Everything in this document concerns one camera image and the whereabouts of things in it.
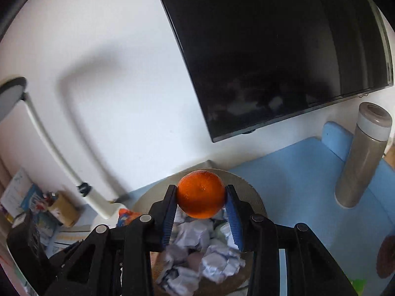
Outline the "white paper ball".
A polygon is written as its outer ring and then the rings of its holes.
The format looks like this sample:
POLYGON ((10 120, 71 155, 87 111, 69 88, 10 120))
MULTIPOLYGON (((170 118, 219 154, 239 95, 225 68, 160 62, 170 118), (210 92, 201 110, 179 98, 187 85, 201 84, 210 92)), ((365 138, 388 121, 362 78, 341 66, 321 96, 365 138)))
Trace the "white paper ball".
POLYGON ((176 244, 167 245, 165 249, 166 267, 172 268, 177 266, 186 266, 188 255, 188 250, 185 248, 179 247, 176 244))
POLYGON ((174 243, 181 248, 206 250, 214 233, 213 222, 210 219, 198 219, 184 222, 178 226, 178 235, 174 243))
POLYGON ((226 245, 210 245, 201 259, 199 274, 216 284, 223 283, 228 277, 238 274, 246 261, 240 253, 226 245))
POLYGON ((200 276, 187 267, 165 268, 156 284, 169 295, 193 295, 198 290, 200 276))

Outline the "orange fruit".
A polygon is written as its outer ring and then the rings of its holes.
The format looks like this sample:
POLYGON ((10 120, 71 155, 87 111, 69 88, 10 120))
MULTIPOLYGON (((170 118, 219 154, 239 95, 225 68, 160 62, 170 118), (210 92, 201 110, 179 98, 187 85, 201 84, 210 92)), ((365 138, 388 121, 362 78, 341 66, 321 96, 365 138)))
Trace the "orange fruit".
POLYGON ((225 205, 225 200, 224 183, 210 171, 190 172, 178 182, 178 206, 192 218, 208 219, 215 216, 225 205))

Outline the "patterned woven table mat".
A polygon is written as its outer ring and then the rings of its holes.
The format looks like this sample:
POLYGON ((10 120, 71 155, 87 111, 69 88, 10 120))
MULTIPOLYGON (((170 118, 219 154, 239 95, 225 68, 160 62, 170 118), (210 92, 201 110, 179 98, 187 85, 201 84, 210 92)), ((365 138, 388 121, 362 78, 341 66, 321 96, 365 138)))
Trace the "patterned woven table mat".
POLYGON ((91 232, 89 225, 73 226, 67 228, 59 227, 46 248, 46 255, 49 257, 67 248, 75 242, 84 240, 91 232))

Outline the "blue desk pad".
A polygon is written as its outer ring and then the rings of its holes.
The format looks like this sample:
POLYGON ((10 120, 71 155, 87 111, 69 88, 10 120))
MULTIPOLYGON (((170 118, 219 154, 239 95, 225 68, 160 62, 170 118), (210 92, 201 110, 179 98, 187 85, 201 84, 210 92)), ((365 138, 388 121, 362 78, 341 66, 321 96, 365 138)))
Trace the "blue desk pad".
POLYGON ((393 295, 394 278, 380 278, 376 261, 384 240, 394 235, 394 170, 381 161, 358 205, 341 207, 335 187, 351 143, 348 130, 328 122, 320 138, 217 174, 273 222, 307 224, 350 279, 366 282, 364 295, 393 295))

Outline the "grey thermos bottle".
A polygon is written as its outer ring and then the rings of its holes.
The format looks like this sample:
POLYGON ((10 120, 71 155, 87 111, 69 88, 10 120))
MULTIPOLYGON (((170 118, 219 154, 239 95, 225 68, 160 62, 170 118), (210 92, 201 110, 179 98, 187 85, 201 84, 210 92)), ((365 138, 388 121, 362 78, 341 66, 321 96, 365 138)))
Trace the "grey thermos bottle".
POLYGON ((362 102, 345 166, 335 189, 336 201, 344 208, 355 207, 384 154, 392 128, 392 117, 381 106, 362 102))

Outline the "white desk lamp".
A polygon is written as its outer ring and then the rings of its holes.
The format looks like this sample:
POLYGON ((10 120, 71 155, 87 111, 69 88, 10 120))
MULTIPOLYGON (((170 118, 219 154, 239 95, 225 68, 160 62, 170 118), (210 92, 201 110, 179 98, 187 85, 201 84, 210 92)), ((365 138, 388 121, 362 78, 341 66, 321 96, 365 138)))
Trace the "white desk lamp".
POLYGON ((83 181, 77 172, 73 170, 45 129, 26 88, 27 80, 25 77, 17 76, 1 81, 1 119, 4 120, 18 102, 24 102, 27 113, 41 141, 44 143, 62 172, 77 188, 85 203, 87 203, 102 219, 106 221, 117 221, 119 210, 126 208, 126 206, 121 203, 106 200, 104 196, 89 183, 83 181))

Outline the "black wall television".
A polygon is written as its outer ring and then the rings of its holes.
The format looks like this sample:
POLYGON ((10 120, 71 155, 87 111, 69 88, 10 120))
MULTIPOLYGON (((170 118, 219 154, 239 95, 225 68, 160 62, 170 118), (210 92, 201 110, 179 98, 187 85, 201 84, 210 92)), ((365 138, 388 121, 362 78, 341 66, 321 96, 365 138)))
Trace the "black wall television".
POLYGON ((161 0, 213 142, 394 83, 372 0, 161 0))

